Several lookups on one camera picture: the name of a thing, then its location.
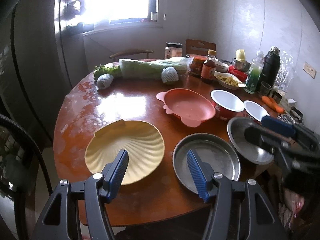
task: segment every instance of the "metal screw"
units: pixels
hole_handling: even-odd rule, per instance
[[[248,183],[251,185],[251,186],[254,186],[254,185],[256,185],[256,181],[254,180],[254,179],[249,179],[248,180]]]
[[[94,179],[101,179],[102,178],[102,174],[100,172],[97,172],[95,173],[93,176],[92,176]]]
[[[219,173],[219,172],[216,172],[213,176],[214,176],[216,179],[221,179],[221,178],[222,178],[222,174]]]
[[[292,166],[293,166],[294,168],[296,168],[296,169],[299,169],[299,168],[300,168],[300,163],[297,162],[296,160],[294,160],[294,161],[292,162]]]
[[[289,143],[287,143],[286,141],[282,141],[282,147],[284,148],[288,148],[289,147]]]
[[[62,179],[62,180],[60,180],[60,182],[59,182],[59,184],[61,185],[61,186],[64,186],[64,185],[66,185],[68,183],[68,180],[67,179]]]

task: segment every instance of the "green liquid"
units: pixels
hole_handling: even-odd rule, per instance
[[[261,71],[262,69],[259,69],[258,67],[252,68],[245,82],[245,84],[247,85],[247,88],[244,89],[245,91],[250,94],[253,94],[255,92]]]

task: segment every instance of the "black thermos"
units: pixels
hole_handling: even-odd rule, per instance
[[[279,54],[280,50],[277,47],[272,46],[264,59],[263,70],[261,72],[256,91],[259,91],[262,81],[273,87],[280,68]]]

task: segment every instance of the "green vegetable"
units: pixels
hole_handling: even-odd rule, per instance
[[[103,74],[110,74],[114,78],[122,77],[120,66],[119,65],[114,66],[113,63],[96,66],[94,68],[93,76],[95,81],[97,81],[98,78]]]
[[[185,74],[189,61],[189,58],[182,57],[151,62],[123,58],[119,63],[122,77],[125,79],[161,79],[162,70],[170,66],[174,67],[178,74]]]

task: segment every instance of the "metal tray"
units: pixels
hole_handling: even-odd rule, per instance
[[[172,156],[173,168],[180,182],[197,193],[187,165],[187,152],[195,149],[203,162],[209,163],[215,172],[238,180],[240,161],[232,146],[218,136],[209,133],[194,133],[183,138],[175,147]]]

